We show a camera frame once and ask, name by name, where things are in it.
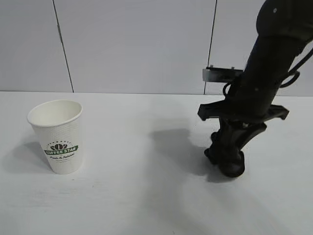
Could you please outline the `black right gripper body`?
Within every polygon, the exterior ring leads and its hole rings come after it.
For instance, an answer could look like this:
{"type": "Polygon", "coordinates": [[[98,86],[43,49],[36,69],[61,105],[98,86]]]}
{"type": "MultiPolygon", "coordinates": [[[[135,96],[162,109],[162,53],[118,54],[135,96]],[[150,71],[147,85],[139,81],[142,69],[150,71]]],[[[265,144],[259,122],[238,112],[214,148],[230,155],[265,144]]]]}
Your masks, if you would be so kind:
{"type": "Polygon", "coordinates": [[[280,105],[269,104],[267,98],[270,93],[267,90],[245,94],[242,97],[226,93],[226,88],[236,78],[241,77],[242,73],[242,70],[234,68],[205,68],[202,70],[203,81],[225,83],[225,86],[223,87],[224,100],[199,106],[198,116],[200,119],[205,121],[209,118],[223,118],[252,124],[263,123],[274,118],[285,120],[289,110],[280,105]]]}

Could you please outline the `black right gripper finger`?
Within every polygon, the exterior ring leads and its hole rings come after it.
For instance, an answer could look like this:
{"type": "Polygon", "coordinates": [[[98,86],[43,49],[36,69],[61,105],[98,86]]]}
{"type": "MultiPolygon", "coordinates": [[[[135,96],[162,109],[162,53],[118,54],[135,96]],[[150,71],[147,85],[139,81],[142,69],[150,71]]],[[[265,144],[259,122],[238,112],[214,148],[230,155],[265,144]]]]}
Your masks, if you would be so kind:
{"type": "Polygon", "coordinates": [[[218,142],[224,147],[231,146],[232,128],[227,119],[219,118],[218,142]]]}
{"type": "Polygon", "coordinates": [[[267,126],[264,123],[233,123],[233,153],[239,154],[242,148],[258,134],[264,132],[267,126]]]}

